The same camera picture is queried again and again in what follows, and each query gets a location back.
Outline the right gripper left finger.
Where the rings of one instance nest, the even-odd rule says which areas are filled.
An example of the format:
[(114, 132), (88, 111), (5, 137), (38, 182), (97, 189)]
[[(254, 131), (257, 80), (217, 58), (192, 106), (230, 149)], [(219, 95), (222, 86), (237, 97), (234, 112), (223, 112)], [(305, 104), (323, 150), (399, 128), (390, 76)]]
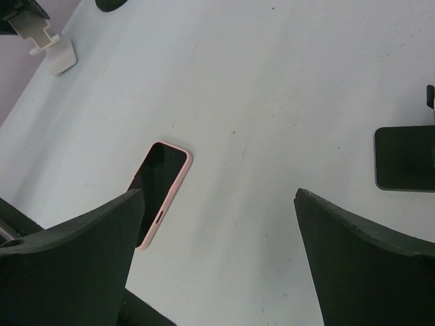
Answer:
[(132, 189), (1, 245), (2, 325), (115, 325), (145, 208)]

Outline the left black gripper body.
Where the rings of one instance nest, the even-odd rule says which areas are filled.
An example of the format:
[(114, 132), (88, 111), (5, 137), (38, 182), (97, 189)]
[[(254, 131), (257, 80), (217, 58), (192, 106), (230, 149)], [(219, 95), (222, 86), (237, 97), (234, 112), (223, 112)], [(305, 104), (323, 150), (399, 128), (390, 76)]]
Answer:
[(1, 34), (16, 34), (9, 21), (23, 14), (50, 19), (48, 13), (34, 0), (1, 0)]

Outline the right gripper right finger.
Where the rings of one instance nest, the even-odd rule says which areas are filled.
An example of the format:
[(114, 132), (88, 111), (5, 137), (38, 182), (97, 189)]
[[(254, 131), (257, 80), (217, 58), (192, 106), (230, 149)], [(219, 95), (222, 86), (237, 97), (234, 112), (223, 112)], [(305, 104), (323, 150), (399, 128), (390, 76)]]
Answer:
[(324, 325), (434, 324), (434, 243), (306, 189), (294, 206)]

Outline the white phone stand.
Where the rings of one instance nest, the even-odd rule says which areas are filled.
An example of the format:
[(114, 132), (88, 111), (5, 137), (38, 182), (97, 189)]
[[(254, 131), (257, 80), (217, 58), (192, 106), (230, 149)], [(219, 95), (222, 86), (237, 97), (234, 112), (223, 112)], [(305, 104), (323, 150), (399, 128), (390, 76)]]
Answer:
[(30, 39), (35, 47), (32, 56), (44, 52), (52, 75), (60, 75), (77, 63), (77, 57), (69, 37), (54, 33), (48, 20), (30, 14), (12, 18), (9, 23), (23, 39)]

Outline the pink case phone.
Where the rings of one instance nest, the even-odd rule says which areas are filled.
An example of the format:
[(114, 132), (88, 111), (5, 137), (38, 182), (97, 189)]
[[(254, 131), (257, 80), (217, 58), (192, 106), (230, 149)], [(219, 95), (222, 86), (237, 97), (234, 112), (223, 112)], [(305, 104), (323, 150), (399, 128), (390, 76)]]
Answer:
[(192, 161), (189, 151), (170, 143), (157, 141), (150, 147), (129, 186), (141, 189), (145, 202), (137, 249), (149, 247)]

